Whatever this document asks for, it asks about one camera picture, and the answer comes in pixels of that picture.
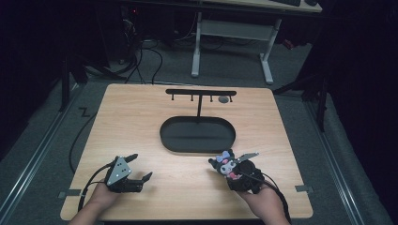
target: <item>wooden table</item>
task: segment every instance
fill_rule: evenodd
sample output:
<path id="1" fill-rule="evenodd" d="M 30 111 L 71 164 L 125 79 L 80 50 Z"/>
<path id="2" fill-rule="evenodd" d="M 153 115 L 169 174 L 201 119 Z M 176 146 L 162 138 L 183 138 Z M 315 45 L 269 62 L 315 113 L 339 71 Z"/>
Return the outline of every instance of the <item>wooden table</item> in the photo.
<path id="1" fill-rule="evenodd" d="M 83 189 L 92 174 L 115 156 L 138 154 L 129 179 L 153 172 L 141 193 L 124 193 L 101 220 L 178 220 L 255 218 L 247 204 L 207 162 L 211 154 L 175 154 L 161 143 L 162 123 L 176 115 L 196 115 L 197 97 L 171 96 L 167 88 L 234 90 L 233 102 L 203 98 L 202 115 L 229 121 L 237 138 L 237 157 L 258 152 L 252 162 L 278 184 L 292 218 L 309 218 L 313 209 L 272 92 L 266 88 L 111 84 L 108 86 L 70 189 Z M 96 180 L 105 177 L 106 170 Z M 86 200 L 94 187 L 90 187 Z M 61 218 L 70 220 L 80 197 L 68 196 Z"/>

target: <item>gray carpet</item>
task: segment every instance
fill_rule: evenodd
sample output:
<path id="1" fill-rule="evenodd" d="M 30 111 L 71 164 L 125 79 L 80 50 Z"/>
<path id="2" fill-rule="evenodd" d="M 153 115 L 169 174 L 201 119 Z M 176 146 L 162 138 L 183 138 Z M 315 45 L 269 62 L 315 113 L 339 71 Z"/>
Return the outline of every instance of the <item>gray carpet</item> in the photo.
<path id="1" fill-rule="evenodd" d="M 153 48 L 162 56 L 161 69 L 155 81 L 275 89 L 295 80 L 311 49 L 311 46 L 303 46 L 289 51 L 284 46 L 274 46 L 269 58 L 274 84 L 267 85 L 257 55 L 261 52 L 259 49 L 262 44 L 254 42 L 240 46 L 223 43 L 217 50 L 211 49 L 218 48 L 218 43 L 205 44 L 202 50 L 200 76 L 196 79 L 190 75 L 192 45 L 189 41 L 179 42 L 174 48 L 159 44 Z M 145 44 L 146 47 L 155 45 L 155 42 Z M 143 61 L 139 69 L 146 83 L 150 83 L 160 62 L 161 59 L 156 53 L 143 51 Z M 113 65 L 113 69 L 120 67 L 122 66 Z M 67 224 L 59 216 L 64 200 L 58 198 L 58 194 L 69 188 L 73 177 L 69 168 L 69 151 L 79 130 L 89 119 L 82 116 L 81 108 L 86 108 L 86 114 L 93 115 L 98 110 L 109 83 L 120 83 L 120 81 L 90 75 L 88 84 L 79 89 L 82 90 L 80 95 L 72 102 L 63 123 L 49 145 L 45 158 L 9 217 L 8 224 Z M 137 71 L 131 76 L 130 83 L 141 83 Z M 60 93 L 60 84 L 58 84 L 46 102 L 31 117 L 29 126 L 13 149 L 0 162 L 1 203 L 5 201 L 19 175 L 35 153 L 47 128 L 59 114 Z M 308 219 L 294 219 L 293 224 L 351 224 L 331 175 L 323 150 L 324 144 L 314 126 L 314 119 L 308 112 L 308 104 L 311 105 L 311 103 L 301 102 L 297 91 L 276 96 L 276 100 L 304 184 L 314 190 L 309 193 L 314 215 Z M 91 125 L 92 122 L 84 129 L 72 149 L 74 168 L 83 152 Z M 392 224 L 346 139 L 330 98 L 325 116 L 325 129 L 324 135 L 358 204 L 363 224 Z"/>

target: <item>human hand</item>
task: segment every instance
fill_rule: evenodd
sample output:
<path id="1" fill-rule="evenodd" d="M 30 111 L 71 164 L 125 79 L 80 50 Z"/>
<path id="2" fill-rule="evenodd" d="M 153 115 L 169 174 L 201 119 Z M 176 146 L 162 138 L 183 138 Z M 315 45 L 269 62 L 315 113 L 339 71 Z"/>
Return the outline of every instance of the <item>human hand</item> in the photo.
<path id="1" fill-rule="evenodd" d="M 267 225 L 289 224 L 284 214 L 281 199 L 270 187 L 263 185 L 258 194 L 238 191 L 237 194 L 249 205 L 252 212 Z"/>
<path id="2" fill-rule="evenodd" d="M 111 207 L 120 193 L 114 193 L 102 183 L 98 183 L 90 200 L 70 221 L 69 225 L 94 224 L 104 210 Z"/>
<path id="3" fill-rule="evenodd" d="M 106 187 L 105 183 L 103 183 L 103 179 L 100 181 L 101 183 L 97 183 L 96 188 L 94 189 L 94 192 L 87 204 L 95 204 L 101 211 L 103 211 L 115 203 L 120 193 L 110 191 L 108 187 Z"/>

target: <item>desk leg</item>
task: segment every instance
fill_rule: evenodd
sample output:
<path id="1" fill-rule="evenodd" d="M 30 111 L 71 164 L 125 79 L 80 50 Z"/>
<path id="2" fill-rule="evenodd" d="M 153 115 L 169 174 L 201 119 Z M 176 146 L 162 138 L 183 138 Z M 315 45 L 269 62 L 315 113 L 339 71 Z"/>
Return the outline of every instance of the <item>desk leg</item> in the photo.
<path id="1" fill-rule="evenodd" d="M 282 19 L 278 19 L 272 28 L 271 35 L 268 41 L 267 49 L 265 53 L 260 54 L 261 65 L 263 66 L 264 76 L 266 77 L 267 84 L 273 84 L 272 74 L 269 69 L 268 58 L 271 53 L 272 46 L 275 42 L 275 38 L 278 35 L 279 27 L 281 26 Z"/>
<path id="2" fill-rule="evenodd" d="M 196 24 L 196 43 L 195 51 L 193 52 L 192 61 L 192 73 L 193 77 L 199 76 L 199 64 L 200 64 L 200 36 L 202 31 L 202 12 L 198 12 L 198 22 Z"/>

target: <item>black backdrop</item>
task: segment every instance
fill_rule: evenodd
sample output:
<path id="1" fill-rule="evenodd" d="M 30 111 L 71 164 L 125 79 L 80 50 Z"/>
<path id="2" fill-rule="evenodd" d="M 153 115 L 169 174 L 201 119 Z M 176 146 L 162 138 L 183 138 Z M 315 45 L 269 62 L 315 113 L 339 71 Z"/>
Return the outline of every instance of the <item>black backdrop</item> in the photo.
<path id="1" fill-rule="evenodd" d="M 61 52 L 35 1 L 0 3 L 0 159 L 61 74 Z"/>
<path id="2" fill-rule="evenodd" d="M 354 20 L 322 30 L 297 81 L 322 78 L 301 88 L 328 88 L 356 155 L 398 224 L 397 1 L 337 1 L 330 14 Z"/>

